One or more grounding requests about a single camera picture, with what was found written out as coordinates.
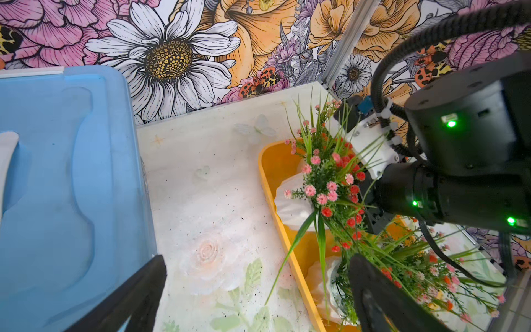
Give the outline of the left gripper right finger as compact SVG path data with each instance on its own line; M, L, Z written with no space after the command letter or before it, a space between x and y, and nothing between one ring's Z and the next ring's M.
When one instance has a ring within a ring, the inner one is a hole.
M348 277L362 331L449 331L361 254L351 258Z

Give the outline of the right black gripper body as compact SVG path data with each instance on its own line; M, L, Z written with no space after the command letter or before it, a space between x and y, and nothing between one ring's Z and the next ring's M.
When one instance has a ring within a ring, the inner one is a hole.
M388 213L380 206L379 196L375 189L376 185L363 182L360 186L361 196L364 204L364 223L367 226L367 232L378 235L394 219L394 215Z

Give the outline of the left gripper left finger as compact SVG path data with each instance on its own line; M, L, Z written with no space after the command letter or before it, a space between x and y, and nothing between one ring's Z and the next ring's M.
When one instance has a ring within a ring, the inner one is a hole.
M167 279L156 255L68 331L153 331Z

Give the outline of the pink red potted gypsophila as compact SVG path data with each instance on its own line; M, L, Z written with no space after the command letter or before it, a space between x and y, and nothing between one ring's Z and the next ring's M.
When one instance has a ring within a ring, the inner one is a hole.
M393 279L393 270L384 261L388 254L376 245L376 237L370 234L367 225L368 209L376 207L367 198L376 182L369 180L369 163L362 161L361 152L355 152L342 128L354 110L350 104L337 101L318 105L316 110L310 120L298 113L300 128L284 142L290 147L290 153L302 162L299 172L302 184L289 185L276 197L285 201L288 207L308 203L311 210L296 227L297 233L284 261L289 261L308 229L313 228L317 237L320 271L325 273L328 266L325 261L326 231L329 230L335 239L332 250L341 254L346 265L350 264L354 254L359 253L386 277ZM362 189L363 185L367 185L368 189Z

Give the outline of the orange flower potted plant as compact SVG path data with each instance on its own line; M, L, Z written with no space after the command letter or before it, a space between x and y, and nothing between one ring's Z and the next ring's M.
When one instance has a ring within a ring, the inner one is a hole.
M503 283L466 263L486 265L475 247L453 253L443 232L353 234L308 269L306 283L320 316L361 331L451 331L457 321L480 331L500 316Z

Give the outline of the yellow plastic tray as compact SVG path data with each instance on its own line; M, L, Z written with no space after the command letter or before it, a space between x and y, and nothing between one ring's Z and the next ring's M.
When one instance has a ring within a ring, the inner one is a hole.
M296 175L297 167L301 158L290 153L291 148L283 141L273 142L261 150L258 157L258 168L261 180L261 186L264 191L270 212L274 219L274 225L282 248L287 253L295 240L297 232L291 230L282 223L277 214L275 198L277 189L283 181ZM359 331L355 326L341 326L337 323L325 320L319 314L315 301L311 295L310 289L306 283L308 270L312 265L319 262L319 246L317 236L313 231L308 231L300 240L298 246L293 250L290 256L285 260L291 268L295 277L297 288L301 297L312 326L316 331Z

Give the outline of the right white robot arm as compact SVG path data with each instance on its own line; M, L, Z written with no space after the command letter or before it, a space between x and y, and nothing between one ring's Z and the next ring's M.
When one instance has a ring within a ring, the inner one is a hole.
M509 1L453 16L391 51L372 79L371 107L349 98L332 117L355 153L384 143L362 192L366 225L378 234L395 214L434 224L495 230L512 284L510 237L530 233L530 53L467 65L413 94L403 106L383 93L386 74L415 51L446 40L503 32L530 23L529 1Z

